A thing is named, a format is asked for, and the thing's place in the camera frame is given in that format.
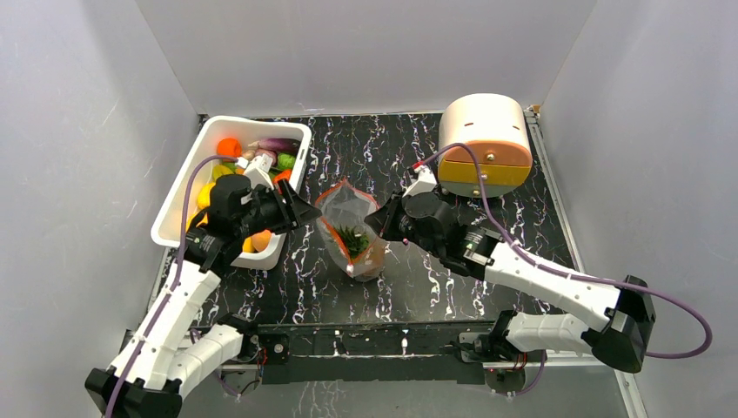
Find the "clear zip bag orange zipper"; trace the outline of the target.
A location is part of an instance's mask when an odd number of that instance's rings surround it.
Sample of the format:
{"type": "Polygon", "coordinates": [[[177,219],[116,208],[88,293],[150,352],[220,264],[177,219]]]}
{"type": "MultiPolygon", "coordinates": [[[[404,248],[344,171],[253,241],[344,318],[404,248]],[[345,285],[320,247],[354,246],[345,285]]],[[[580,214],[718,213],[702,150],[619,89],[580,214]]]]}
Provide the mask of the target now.
{"type": "Polygon", "coordinates": [[[386,243],[365,223],[378,209],[373,196],[342,179],[316,200],[321,239],[335,265],[358,282],[377,279],[385,267],[386,243]]]}

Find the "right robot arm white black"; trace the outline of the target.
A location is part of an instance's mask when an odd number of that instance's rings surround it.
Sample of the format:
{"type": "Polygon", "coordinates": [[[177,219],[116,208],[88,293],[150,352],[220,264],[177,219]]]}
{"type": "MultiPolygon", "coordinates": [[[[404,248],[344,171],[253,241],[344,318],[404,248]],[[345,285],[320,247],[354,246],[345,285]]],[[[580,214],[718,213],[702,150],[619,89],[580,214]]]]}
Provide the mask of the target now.
{"type": "Polygon", "coordinates": [[[422,248],[453,273],[509,287],[561,309],[554,315],[501,314],[489,336],[497,358],[510,361],[518,354],[553,350],[591,354],[625,373],[642,370],[655,323],[642,280],[576,280],[572,269],[526,251],[517,253],[499,233],[459,222],[432,192],[395,193],[365,223],[386,241],[422,248]]]}

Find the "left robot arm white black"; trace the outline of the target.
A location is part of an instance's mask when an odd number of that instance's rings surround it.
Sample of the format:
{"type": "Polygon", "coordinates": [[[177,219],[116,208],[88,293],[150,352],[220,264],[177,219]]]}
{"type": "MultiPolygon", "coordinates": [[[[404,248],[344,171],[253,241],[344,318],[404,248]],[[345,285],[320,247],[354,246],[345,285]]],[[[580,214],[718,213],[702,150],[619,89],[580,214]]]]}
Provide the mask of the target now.
{"type": "Polygon", "coordinates": [[[286,180],[253,185],[241,175],[219,178],[210,204],[184,222],[175,265],[138,330],[107,368],[92,369],[85,380],[102,415],[177,417],[187,395],[224,362],[255,359],[256,328],[235,314],[185,351],[178,348],[246,239],[288,233],[321,215],[286,180]]]}

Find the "toy pineapple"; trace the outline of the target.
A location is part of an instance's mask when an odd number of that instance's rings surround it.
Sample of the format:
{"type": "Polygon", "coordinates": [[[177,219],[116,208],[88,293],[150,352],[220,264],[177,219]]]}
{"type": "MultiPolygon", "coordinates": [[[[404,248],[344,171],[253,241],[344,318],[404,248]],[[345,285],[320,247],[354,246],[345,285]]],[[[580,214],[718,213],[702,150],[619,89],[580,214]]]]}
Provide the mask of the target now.
{"type": "Polygon", "coordinates": [[[346,274],[359,282],[377,279],[385,268],[384,241],[363,226],[339,226],[335,232],[346,274]]]}

